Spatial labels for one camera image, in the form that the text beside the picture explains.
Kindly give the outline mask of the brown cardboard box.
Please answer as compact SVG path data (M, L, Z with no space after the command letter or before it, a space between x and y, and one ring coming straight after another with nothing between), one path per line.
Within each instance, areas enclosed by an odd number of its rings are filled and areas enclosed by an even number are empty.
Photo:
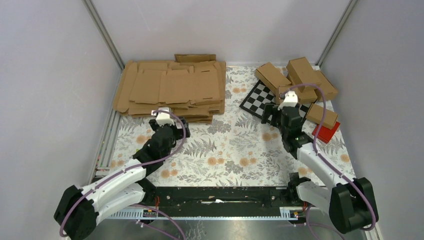
M311 104L318 99L318 96L316 95L314 90L301 92L298 88L289 90L290 87L291 86L288 85L278 87L275 96L275 102L277 104L281 104L283 102L283 99L285 98L286 94L291 95L290 92L294 92L297 95L298 103L300 105Z

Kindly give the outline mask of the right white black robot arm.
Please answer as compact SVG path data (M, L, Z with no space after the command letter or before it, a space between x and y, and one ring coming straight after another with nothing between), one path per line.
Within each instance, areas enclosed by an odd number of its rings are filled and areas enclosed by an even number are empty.
M361 229L370 231L379 220L374 190L365 178L348 177L319 152L316 142L303 131L304 119L297 106L264 106L261 123L278 128L284 149L314 172L321 187L298 173L289 176L286 199L293 206L312 204L328 214L342 234Z

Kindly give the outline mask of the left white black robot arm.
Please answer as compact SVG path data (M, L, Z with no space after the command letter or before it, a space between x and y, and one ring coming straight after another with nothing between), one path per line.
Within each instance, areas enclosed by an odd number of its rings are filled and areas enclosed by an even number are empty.
M94 183L71 185L63 192L53 215L61 237L84 240L105 218L133 204L154 202L156 188L147 176L177 153L191 135L184 117L160 118L160 114L149 121L152 137L127 163Z

